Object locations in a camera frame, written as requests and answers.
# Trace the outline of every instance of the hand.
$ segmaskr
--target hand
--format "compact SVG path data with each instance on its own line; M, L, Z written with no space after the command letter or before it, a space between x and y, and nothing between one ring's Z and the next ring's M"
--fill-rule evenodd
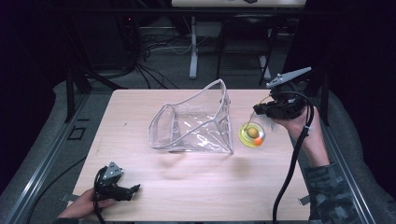
M274 122L284 126L288 130L290 136L294 140L297 140L306 123L306 110L307 107L304 108L302 114L296 119L274 119ZM308 156L311 166L330 164L320 127L319 112L316 107L314 107L314 119L312 120L308 136L304 139L302 147Z
M70 204L58 217L67 218L83 218L93 212L93 189L86 190L81 196L79 196L75 202ZM114 203L113 199L102 200L98 202L99 208L106 208Z

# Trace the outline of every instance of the desk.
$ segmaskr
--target desk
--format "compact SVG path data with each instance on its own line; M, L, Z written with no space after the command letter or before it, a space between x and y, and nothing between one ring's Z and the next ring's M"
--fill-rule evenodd
M164 103L178 103L198 90L114 91L82 168L74 194L92 188L99 169L114 161L124 174L118 185L140 184L130 202L104 210L108 221L271 220L276 195L289 169L292 146L287 131L267 130L260 147L245 147L238 129L268 90L228 90L233 155L166 153L149 146L148 127ZM308 220L308 194L297 164L278 208L279 220Z
M173 7L289 7L303 8L305 0L258 0L249 4L243 0L172 0ZM265 58L260 57L262 66ZM190 78L196 79L198 66L198 49L196 48L196 20L191 18L191 65ZM270 79L269 71L265 71L265 79Z

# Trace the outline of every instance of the sleeve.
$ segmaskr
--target sleeve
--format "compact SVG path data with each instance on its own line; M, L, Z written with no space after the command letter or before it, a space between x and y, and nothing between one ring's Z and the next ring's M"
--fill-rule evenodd
M337 163L305 169L311 203L311 223L361 223L350 188L337 169Z
M61 217L56 218L52 224L78 224L78 219Z

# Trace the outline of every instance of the black wire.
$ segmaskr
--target black wire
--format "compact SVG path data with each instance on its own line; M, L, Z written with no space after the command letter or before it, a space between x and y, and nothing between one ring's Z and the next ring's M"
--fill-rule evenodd
M279 193L276 196L276 200L275 200L274 207L273 207L273 224L276 224L277 208L279 206L279 203L280 203L280 200L282 199L283 194L285 193L285 191L291 181L291 178L293 177L294 169L295 169L295 165L297 163L298 154L300 152L301 145L303 144L304 139L308 136L309 127L311 126L312 120L314 119L314 106L305 95L303 95L297 91L282 91L279 93L275 93L274 95L283 95L283 94L299 95L304 98L304 100L306 101L306 103L308 104L309 107L307 108L307 111L306 111L306 124L303 127L303 130L297 139L296 145L294 146L294 150L291 155L291 161L290 161L290 167L289 167L288 174L286 176L285 182L283 183L281 190L279 191Z
M149 80L146 78L145 74L142 72L142 70L140 69L140 65L137 64L136 65L136 70L142 75L142 77L146 80L147 84L148 84L148 89L151 89L151 86L149 85Z
M71 165L69 168L67 168L66 170L64 170L63 172L61 172L60 175L58 175L55 179L53 179L45 188L44 190L38 195L37 199L35 199L35 202L33 204L33 207L30 210L29 216L26 220L26 223L29 224L30 223L30 219L32 218L33 212L35 211L35 207L37 206L38 202L40 201L40 199L44 196L44 194L47 192L47 190L50 189L50 187L56 182L58 181L59 178L61 178L64 174L66 174L68 171L70 171L72 168L74 168L75 166L77 166L79 163L81 163L82 161L85 161L85 159L87 159L87 156L83 157L82 159L80 159L79 161L77 161L76 163L74 163L73 165Z
M106 166L104 168L100 169L98 171L98 173L96 174L95 181L93 182L93 190L95 192L95 194L93 195L93 199L92 199L93 211L96 214L96 216L98 217L101 224L105 224L105 220L103 219L101 211L99 209L98 198L100 197L100 195L99 195L100 192L98 192L97 182L98 182L98 178L99 178L100 174L103 173L106 169L107 169Z

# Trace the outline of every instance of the chair leg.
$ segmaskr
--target chair leg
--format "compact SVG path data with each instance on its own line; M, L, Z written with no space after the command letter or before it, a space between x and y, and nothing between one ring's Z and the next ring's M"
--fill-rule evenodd
M223 52L224 44L222 39L219 42L219 48L216 48L218 51L218 69L216 71L216 79L220 78L220 66L221 66L221 54Z
M262 68L262 77L260 78L259 85L262 85L262 83L264 82L265 71L268 68L268 62L269 61L270 61L270 55L267 56L267 58L265 60L265 66Z

